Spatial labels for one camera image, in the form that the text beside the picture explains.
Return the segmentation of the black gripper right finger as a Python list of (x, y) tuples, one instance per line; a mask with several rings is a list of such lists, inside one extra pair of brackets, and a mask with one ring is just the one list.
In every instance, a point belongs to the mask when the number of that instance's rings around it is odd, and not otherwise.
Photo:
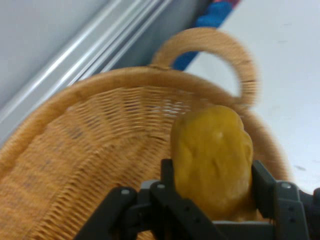
[(292, 182), (276, 180), (259, 160), (251, 172), (256, 207), (263, 218), (273, 220), (276, 240), (320, 238), (319, 188), (308, 194)]

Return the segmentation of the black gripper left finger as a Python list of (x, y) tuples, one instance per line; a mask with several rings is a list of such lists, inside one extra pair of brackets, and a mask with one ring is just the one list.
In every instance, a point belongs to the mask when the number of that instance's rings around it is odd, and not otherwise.
[(171, 159), (163, 159), (160, 180), (149, 188), (113, 188), (76, 234), (76, 240), (135, 240), (150, 231), (157, 240), (223, 240), (225, 236), (174, 187)]

